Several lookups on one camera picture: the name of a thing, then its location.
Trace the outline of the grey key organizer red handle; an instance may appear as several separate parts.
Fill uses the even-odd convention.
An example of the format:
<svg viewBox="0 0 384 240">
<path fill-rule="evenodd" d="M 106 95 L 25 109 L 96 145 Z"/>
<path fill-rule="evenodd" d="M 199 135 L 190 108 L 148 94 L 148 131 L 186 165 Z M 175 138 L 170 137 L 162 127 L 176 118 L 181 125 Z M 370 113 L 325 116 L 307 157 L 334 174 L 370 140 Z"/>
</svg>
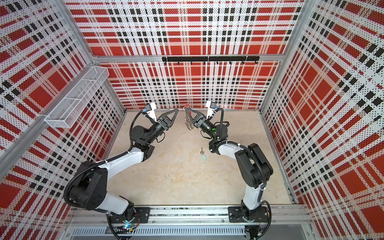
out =
<svg viewBox="0 0 384 240">
<path fill-rule="evenodd" d="M 191 131 L 194 129 L 194 125 L 193 125 L 189 115 L 187 114 L 188 108 L 189 108 L 189 104 L 186 103 L 186 105 L 183 107 L 183 110 L 185 112 L 185 125 L 186 125 L 187 129 Z"/>
</svg>

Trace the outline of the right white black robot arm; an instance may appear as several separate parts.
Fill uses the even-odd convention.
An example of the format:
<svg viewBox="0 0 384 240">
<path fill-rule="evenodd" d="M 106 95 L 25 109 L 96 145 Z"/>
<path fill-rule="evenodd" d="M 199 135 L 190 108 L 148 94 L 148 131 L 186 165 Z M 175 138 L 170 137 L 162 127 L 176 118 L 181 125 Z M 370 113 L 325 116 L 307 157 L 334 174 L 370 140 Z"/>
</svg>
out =
<svg viewBox="0 0 384 240">
<path fill-rule="evenodd" d="M 224 110 L 212 110 L 210 116 L 186 108 L 187 119 L 191 124 L 207 134 L 209 150 L 211 153 L 235 159 L 241 176 L 246 183 L 245 195 L 238 208 L 237 214 L 230 216 L 231 221 L 256 222 L 272 221 L 272 210 L 268 201 L 263 201 L 262 196 L 266 190 L 267 182 L 274 170 L 264 155 L 259 145 L 253 143 L 248 146 L 228 140 L 228 127 L 230 123 L 224 121 Z"/>
</svg>

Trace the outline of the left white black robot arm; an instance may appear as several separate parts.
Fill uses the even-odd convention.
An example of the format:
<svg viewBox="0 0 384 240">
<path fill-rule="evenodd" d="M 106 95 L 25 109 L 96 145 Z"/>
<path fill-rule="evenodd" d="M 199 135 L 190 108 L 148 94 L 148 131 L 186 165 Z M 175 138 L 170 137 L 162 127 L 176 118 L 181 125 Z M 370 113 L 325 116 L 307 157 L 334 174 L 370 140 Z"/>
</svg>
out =
<svg viewBox="0 0 384 240">
<path fill-rule="evenodd" d="M 149 159 L 155 149 L 152 145 L 165 131 L 169 130 L 179 110 L 163 113 L 150 128 L 134 126 L 130 130 L 132 147 L 109 159 L 82 163 L 75 176 L 64 189 L 65 202 L 74 208 L 89 211 L 126 213 L 131 202 L 107 191 L 108 181 L 123 170 Z"/>
</svg>

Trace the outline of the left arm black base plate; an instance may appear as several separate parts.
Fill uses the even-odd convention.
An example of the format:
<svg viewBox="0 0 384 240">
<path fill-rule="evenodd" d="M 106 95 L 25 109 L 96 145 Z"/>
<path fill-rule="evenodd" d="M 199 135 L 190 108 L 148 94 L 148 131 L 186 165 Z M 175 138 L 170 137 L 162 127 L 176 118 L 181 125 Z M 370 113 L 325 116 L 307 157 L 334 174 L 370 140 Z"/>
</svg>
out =
<svg viewBox="0 0 384 240">
<path fill-rule="evenodd" d="M 109 219 L 112 224 L 136 224 L 139 221 L 141 224 L 146 224 L 150 216 L 150 210 L 149 207 L 133 207 L 125 210 L 121 215 L 111 213 Z"/>
</svg>

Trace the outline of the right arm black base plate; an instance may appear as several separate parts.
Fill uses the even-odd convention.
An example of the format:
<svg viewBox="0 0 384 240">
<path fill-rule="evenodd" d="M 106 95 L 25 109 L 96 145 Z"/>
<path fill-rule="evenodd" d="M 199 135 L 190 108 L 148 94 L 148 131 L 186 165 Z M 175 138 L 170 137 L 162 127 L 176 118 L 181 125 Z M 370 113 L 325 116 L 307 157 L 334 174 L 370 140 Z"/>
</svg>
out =
<svg viewBox="0 0 384 240">
<path fill-rule="evenodd" d="M 270 211 L 267 207 L 248 210 L 246 207 L 228 207 L 230 223 L 267 223 Z"/>
</svg>

